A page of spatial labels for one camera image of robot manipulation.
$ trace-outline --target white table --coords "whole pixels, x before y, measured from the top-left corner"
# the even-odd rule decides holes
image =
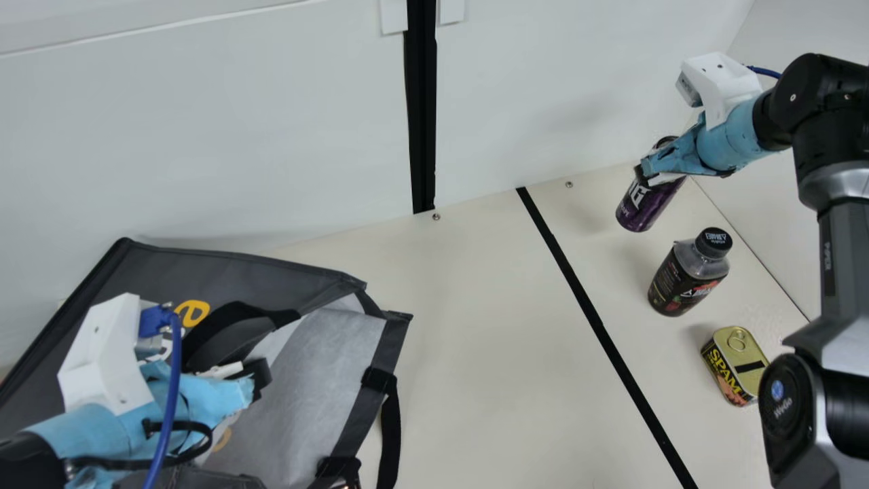
[[[615,207],[632,177],[622,165],[529,192],[698,486],[769,487],[758,407],[724,400],[700,348],[716,329],[739,325],[772,361],[806,318],[690,178],[651,230],[620,227]],[[684,316],[658,314],[646,299],[652,276],[674,240],[708,226],[733,235],[730,275]]]
[[[415,315],[397,367],[398,487],[679,485],[515,192],[269,253]],[[380,433],[360,452],[374,487]]]
[[[550,229],[697,484],[768,486],[756,406],[736,408],[700,345],[747,327],[772,359],[806,321],[734,237],[733,272],[702,304],[665,318],[647,304],[674,239],[726,220],[688,182],[649,232],[614,219],[628,166],[531,187]],[[293,244],[269,256],[368,281],[412,312],[397,367],[400,488],[680,486],[515,192]],[[380,433],[360,451],[374,487]]]

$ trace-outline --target tin can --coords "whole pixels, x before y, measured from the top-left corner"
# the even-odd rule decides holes
[[[747,329],[719,329],[700,349],[700,355],[731,404],[749,405],[757,399],[760,377],[769,360]]]

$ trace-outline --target black strap buckle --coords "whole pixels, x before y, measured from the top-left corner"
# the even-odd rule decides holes
[[[396,392],[397,383],[395,375],[379,368],[369,367],[362,374],[362,387],[374,389],[390,396]]]
[[[227,377],[227,380],[235,380],[237,378],[247,377],[248,375],[253,376],[254,380],[254,401],[256,402],[262,398],[262,389],[265,388],[266,385],[271,384],[272,376],[271,369],[269,368],[269,361],[265,358],[259,358],[249,363],[243,364],[244,368],[241,372],[230,375]]]
[[[359,481],[359,469],[362,462],[356,457],[326,457],[317,464],[318,479],[340,477],[347,483],[349,489],[362,489]]]

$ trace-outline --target blue cable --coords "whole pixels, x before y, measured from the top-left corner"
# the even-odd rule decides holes
[[[175,421],[175,409],[178,404],[178,386],[181,384],[181,319],[171,311],[167,316],[172,326],[172,370],[169,374],[169,393],[166,396],[166,411],[163,414],[163,426],[160,427],[160,438],[157,440],[157,449],[154,459],[151,460],[151,468],[148,470],[148,478],[145,479],[143,489],[153,489],[160,477],[163,460],[169,451],[172,422]]]
[[[773,77],[776,80],[781,78],[781,73],[779,73],[777,71],[768,70],[766,68],[758,68],[757,66],[748,66],[748,65],[746,65],[746,68],[748,68],[751,71],[754,71],[758,75],[766,75],[768,77]]]

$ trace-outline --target white wall panel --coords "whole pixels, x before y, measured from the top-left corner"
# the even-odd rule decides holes
[[[121,236],[259,251],[409,214],[380,28],[326,0],[0,57],[0,365]]]
[[[300,1],[3,0],[0,53]]]
[[[437,30],[438,205],[636,159],[681,132],[681,61],[726,50],[752,0],[466,4]]]
[[[865,0],[757,0],[728,53],[779,71],[807,52],[866,64],[867,18]],[[731,178],[697,180],[803,313],[818,316],[818,225],[797,199],[792,152],[760,160]]]

